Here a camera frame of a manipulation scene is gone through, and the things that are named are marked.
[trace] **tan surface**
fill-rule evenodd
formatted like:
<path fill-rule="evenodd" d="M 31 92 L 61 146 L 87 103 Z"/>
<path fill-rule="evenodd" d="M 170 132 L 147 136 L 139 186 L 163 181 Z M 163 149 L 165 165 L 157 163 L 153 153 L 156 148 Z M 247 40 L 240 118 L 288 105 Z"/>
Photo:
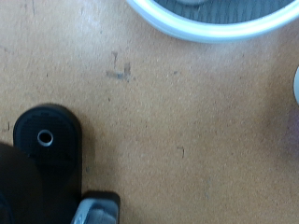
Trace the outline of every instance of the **tan surface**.
<path fill-rule="evenodd" d="M 196 44 L 122 0 L 1 0 L 1 140 L 62 104 L 83 127 L 83 190 L 117 191 L 122 224 L 297 223 L 298 30 Z"/>

